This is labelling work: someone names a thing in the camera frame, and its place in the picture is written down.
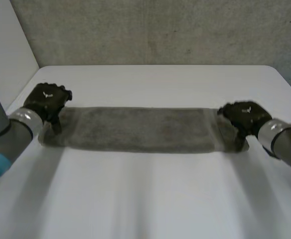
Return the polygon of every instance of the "white table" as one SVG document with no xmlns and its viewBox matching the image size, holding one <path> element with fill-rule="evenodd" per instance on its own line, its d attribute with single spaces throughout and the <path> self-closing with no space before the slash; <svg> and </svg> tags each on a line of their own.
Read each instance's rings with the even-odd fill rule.
<svg viewBox="0 0 291 239">
<path fill-rule="evenodd" d="M 291 87 L 268 66 L 52 66 L 67 106 L 211 107 L 254 100 L 291 122 Z M 291 169 L 255 138 L 240 154 L 43 148 L 0 179 L 0 239 L 291 239 Z"/>
</svg>

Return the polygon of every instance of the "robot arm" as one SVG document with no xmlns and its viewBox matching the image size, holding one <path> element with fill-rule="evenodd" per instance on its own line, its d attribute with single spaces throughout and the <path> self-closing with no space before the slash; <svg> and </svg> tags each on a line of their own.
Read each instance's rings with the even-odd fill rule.
<svg viewBox="0 0 291 239">
<path fill-rule="evenodd" d="M 23 107 L 7 116 L 0 104 L 0 176 L 2 176 L 27 148 L 41 130 L 43 123 L 51 123 L 55 133 L 61 132 L 58 114 L 71 91 L 55 84 L 38 84 Z"/>
<path fill-rule="evenodd" d="M 240 138 L 256 136 L 270 156 L 281 159 L 291 167 L 291 124 L 272 119 L 268 112 L 254 102 L 227 104 L 218 114 L 238 128 Z"/>
</svg>

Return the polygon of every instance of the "gray towel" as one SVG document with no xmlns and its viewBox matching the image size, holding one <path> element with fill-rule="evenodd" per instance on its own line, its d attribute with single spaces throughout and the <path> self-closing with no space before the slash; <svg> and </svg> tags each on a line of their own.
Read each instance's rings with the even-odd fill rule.
<svg viewBox="0 0 291 239">
<path fill-rule="evenodd" d="M 216 109 L 64 108 L 62 133 L 45 124 L 39 142 L 96 151 L 208 153 L 247 150 Z"/>
</svg>

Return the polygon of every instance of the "gray robot arm segment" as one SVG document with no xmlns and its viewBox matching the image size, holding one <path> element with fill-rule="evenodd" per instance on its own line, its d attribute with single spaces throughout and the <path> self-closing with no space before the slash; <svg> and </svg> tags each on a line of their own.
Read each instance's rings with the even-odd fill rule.
<svg viewBox="0 0 291 239">
<path fill-rule="evenodd" d="M 291 167 L 291 124 L 270 120 L 261 127 L 258 139 L 264 148 Z"/>
</svg>

